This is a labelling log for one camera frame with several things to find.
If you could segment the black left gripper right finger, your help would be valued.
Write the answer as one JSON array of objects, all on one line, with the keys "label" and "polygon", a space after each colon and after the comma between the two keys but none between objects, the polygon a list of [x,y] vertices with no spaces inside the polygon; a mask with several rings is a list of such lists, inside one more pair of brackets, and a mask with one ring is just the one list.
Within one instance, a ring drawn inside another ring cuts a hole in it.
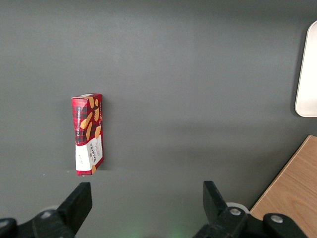
[{"label": "black left gripper right finger", "polygon": [[267,213],[262,220],[224,201],[213,181],[203,182],[203,207],[208,219],[195,238],[306,238],[290,217]]}]

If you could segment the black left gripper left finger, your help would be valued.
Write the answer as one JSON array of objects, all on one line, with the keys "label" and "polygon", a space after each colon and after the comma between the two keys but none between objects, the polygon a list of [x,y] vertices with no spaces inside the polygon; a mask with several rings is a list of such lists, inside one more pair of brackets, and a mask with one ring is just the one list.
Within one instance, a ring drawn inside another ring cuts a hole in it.
[{"label": "black left gripper left finger", "polygon": [[92,209],[91,184],[80,183],[56,209],[46,209],[18,224],[14,218],[0,220],[2,238],[73,238]]}]

